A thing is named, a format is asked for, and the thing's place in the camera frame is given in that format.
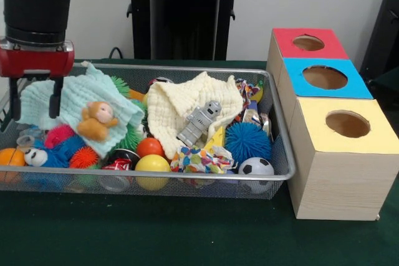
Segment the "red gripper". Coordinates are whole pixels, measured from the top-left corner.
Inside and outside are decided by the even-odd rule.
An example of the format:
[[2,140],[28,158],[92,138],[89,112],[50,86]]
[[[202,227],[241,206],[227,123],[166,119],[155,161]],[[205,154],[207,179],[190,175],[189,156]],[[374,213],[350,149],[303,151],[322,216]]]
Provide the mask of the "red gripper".
[[49,100],[49,116],[52,119],[59,116],[63,77],[71,71],[74,57],[74,45],[69,40],[61,46],[34,47],[1,39],[1,76],[9,77],[10,114],[15,121],[21,117],[18,78],[33,75],[57,77]]

